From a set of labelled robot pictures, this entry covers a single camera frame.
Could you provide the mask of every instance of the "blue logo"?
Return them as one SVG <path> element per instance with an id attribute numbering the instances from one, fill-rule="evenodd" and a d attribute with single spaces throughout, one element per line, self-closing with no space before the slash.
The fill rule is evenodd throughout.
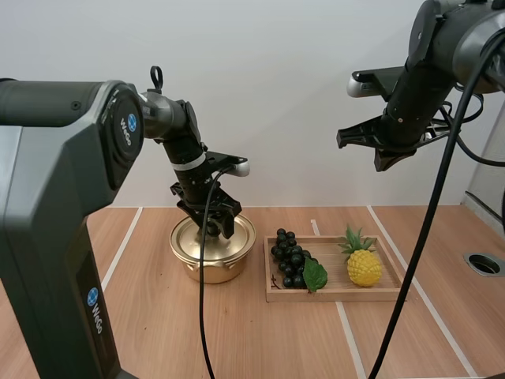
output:
<path id="1" fill-rule="evenodd" d="M 137 119 L 133 114 L 128 115 L 128 129 L 130 132 L 134 132 L 135 129 L 137 128 Z"/>
<path id="2" fill-rule="evenodd" d="M 97 301 L 98 301 L 98 290 L 96 289 L 96 287 L 93 287 L 88 292 L 88 305 L 94 306 Z"/>

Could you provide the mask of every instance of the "pot handle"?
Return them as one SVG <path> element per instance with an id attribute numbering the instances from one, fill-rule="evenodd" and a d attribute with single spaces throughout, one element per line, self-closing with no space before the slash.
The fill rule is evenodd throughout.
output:
<path id="1" fill-rule="evenodd" d="M 195 263 L 195 265 L 187 265 L 187 266 L 191 271 L 197 272 L 200 269 L 200 262 Z M 233 267 L 235 267 L 235 263 L 228 266 L 221 261 L 204 262 L 204 267 L 217 267 L 217 268 L 225 268 L 227 270 L 231 270 Z"/>

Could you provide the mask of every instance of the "grape bunch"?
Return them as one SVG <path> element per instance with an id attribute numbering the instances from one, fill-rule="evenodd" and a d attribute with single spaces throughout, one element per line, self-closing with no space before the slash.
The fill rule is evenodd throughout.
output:
<path id="1" fill-rule="evenodd" d="M 303 279 L 305 259 L 310 258 L 316 263 L 319 262 L 311 257 L 309 251 L 303 250 L 297 244 L 295 237 L 292 231 L 277 230 L 277 241 L 271 248 L 271 253 L 274 261 L 279 263 L 279 270 L 284 273 L 282 285 L 285 288 L 306 288 Z"/>

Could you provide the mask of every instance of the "wooden tray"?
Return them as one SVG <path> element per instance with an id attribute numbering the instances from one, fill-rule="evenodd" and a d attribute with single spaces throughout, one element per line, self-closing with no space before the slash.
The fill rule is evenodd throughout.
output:
<path id="1" fill-rule="evenodd" d="M 297 236 L 297 243 L 308 250 L 328 273 L 328 282 L 324 288 L 310 294 L 303 289 L 286 289 L 282 286 L 283 274 L 278 269 L 278 263 L 270 249 L 275 245 L 276 237 L 265 237 L 265 272 L 267 281 L 267 302 L 393 302 L 398 297 L 403 276 L 396 268 L 391 256 L 384 248 L 378 236 L 368 236 L 375 239 L 372 248 L 382 263 L 382 277 L 378 284 L 363 288 L 350 281 L 347 275 L 346 255 L 342 254 L 339 243 L 346 240 L 343 236 Z"/>

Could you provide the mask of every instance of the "wooden table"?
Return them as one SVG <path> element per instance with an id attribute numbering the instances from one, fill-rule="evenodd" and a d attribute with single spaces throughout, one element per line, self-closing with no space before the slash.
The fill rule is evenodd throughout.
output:
<path id="1" fill-rule="evenodd" d="M 349 223 L 393 242 L 387 248 L 401 268 L 424 212 L 425 207 L 245 209 L 258 235 L 247 268 L 205 291 L 216 377 L 365 378 L 393 303 L 266 303 L 262 237 L 279 227 L 340 235 Z M 102 279 L 136 213 L 108 208 L 90 217 Z M 197 282 L 185 276 L 170 251 L 170 231 L 183 216 L 174 208 L 143 209 L 105 291 L 122 366 L 140 378 L 208 377 Z M 481 277 L 462 259 L 464 253 L 484 251 L 505 258 L 505 242 L 466 208 L 440 207 L 417 270 L 418 287 L 405 304 L 380 377 L 484 377 L 505 371 L 505 278 Z M 1 288 L 0 378 L 36 377 Z"/>

